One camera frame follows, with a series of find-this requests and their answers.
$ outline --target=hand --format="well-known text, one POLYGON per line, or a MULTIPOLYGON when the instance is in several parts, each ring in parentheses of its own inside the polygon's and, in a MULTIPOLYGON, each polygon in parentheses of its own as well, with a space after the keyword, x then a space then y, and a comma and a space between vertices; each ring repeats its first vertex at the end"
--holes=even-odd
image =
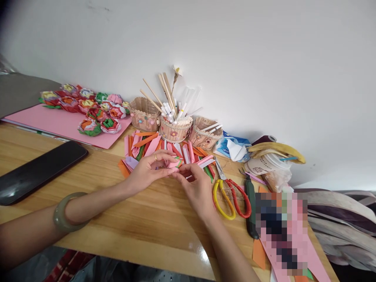
POLYGON ((158 150, 154 154, 143 157, 129 177, 125 180, 127 187, 132 191, 133 196, 142 190, 146 189, 155 180, 166 177, 173 172, 176 172, 178 168, 160 168, 165 165, 165 161, 178 162, 175 159, 176 154, 168 150, 158 150))
POLYGON ((202 220, 216 213, 210 177, 197 164, 182 165, 179 172, 173 173, 172 177, 183 186, 191 207, 202 220))

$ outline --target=black phone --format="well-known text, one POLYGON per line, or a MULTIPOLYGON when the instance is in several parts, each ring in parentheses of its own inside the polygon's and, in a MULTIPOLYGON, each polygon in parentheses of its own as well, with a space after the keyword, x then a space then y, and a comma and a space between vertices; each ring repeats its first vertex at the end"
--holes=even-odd
POLYGON ((18 203, 86 157, 88 151, 66 142, 0 177, 0 205, 18 203))

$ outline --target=red fabric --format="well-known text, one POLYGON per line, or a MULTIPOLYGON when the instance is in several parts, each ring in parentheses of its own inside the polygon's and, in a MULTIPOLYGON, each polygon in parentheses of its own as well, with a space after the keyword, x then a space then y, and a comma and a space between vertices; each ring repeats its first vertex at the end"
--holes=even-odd
POLYGON ((44 282, 69 282, 94 257, 92 254, 69 249, 44 282))

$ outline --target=green bangle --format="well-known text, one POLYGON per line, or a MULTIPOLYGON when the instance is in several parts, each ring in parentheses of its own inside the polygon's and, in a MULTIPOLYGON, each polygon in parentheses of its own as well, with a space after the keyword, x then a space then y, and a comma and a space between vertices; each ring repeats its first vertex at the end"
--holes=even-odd
POLYGON ((85 193, 85 192, 77 192, 77 193, 70 194, 70 195, 66 196, 64 199, 62 199, 62 201, 58 204, 58 206, 56 207, 55 212, 54 212, 54 224, 56 225, 56 227, 60 231, 62 231, 64 233, 75 232, 77 230, 80 230, 86 224, 89 223, 90 220, 88 220, 87 222, 84 222, 80 225, 72 225, 65 218, 65 207, 68 204, 69 200, 72 199, 72 198, 75 198, 75 197, 84 196, 86 194, 87 193, 85 193))

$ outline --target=popsicle stick container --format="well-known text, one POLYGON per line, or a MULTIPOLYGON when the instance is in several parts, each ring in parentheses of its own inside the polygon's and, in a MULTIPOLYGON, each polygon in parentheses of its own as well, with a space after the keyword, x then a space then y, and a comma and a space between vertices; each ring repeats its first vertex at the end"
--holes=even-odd
POLYGON ((161 124, 160 112, 146 98, 137 97, 129 103, 132 125, 143 131, 157 131, 161 124))
POLYGON ((207 131, 202 131, 202 129, 216 123, 216 121, 211 119, 197 117, 193 123, 193 128, 188 138, 189 141, 192 142, 192 145, 204 150, 210 150, 214 144, 221 139, 223 133, 222 128, 219 128, 212 133, 209 133, 210 129, 207 131))
POLYGON ((162 135, 163 140, 171 143, 180 143, 189 135, 192 123, 193 119, 191 117, 184 121, 178 121, 176 125, 162 118, 159 133, 162 135))

